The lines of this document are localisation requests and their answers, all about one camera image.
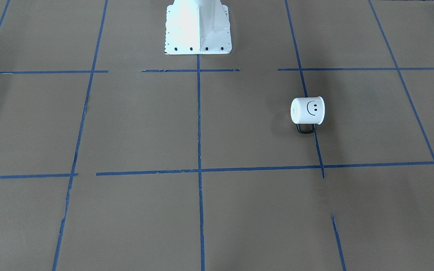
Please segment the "white smiley mug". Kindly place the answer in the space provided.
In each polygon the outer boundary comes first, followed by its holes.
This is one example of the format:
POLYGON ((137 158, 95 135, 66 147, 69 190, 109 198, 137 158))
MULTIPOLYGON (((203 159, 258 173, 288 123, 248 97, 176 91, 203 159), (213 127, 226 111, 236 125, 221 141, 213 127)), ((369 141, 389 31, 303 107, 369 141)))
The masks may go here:
POLYGON ((297 131, 301 134, 312 134, 316 131, 316 126, 324 122, 326 106, 321 96, 317 97, 297 97, 293 99, 290 106, 290 116, 296 125, 297 131), (301 129, 301 125, 311 125, 309 131, 301 129))

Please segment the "brown paper table mat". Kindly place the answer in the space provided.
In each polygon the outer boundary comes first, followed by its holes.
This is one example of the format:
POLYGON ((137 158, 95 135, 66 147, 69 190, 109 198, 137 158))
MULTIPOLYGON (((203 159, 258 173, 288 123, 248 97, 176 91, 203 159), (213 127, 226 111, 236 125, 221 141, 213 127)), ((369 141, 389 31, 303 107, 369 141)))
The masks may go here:
POLYGON ((434 271, 434 0, 172 3, 0 0, 0 271, 434 271))

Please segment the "white pedestal column base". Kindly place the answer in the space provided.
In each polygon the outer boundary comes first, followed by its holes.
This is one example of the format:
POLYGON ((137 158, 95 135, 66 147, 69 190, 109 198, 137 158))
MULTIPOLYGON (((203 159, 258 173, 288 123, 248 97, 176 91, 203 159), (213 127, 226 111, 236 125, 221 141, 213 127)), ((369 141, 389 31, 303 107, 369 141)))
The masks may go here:
POLYGON ((220 0, 175 0, 166 9, 164 53, 220 55, 232 51, 229 9, 220 0))

